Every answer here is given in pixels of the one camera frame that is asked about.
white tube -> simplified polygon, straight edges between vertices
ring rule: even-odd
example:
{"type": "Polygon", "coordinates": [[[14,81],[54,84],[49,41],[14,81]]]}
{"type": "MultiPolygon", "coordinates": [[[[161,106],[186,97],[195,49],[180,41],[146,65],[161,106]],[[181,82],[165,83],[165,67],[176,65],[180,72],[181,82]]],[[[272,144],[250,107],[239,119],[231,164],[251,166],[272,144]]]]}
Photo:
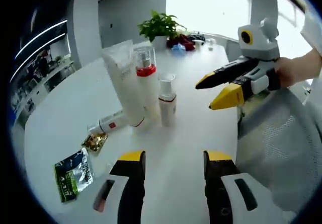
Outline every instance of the white tube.
{"type": "Polygon", "coordinates": [[[132,40],[105,48],[102,55],[124,114],[131,126],[138,127],[144,121],[144,109],[138,94],[132,40]]]}

packet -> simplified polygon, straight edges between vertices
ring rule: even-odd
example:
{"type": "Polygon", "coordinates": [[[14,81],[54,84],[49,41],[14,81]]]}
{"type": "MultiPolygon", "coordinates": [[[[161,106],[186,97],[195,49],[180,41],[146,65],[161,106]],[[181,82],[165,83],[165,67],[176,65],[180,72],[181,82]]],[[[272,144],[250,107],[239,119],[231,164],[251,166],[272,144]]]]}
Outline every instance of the packet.
{"type": "Polygon", "coordinates": [[[54,171],[61,202],[76,199],[78,193],[93,182],[93,169],[84,147],[72,156],[55,164],[54,171]]]}

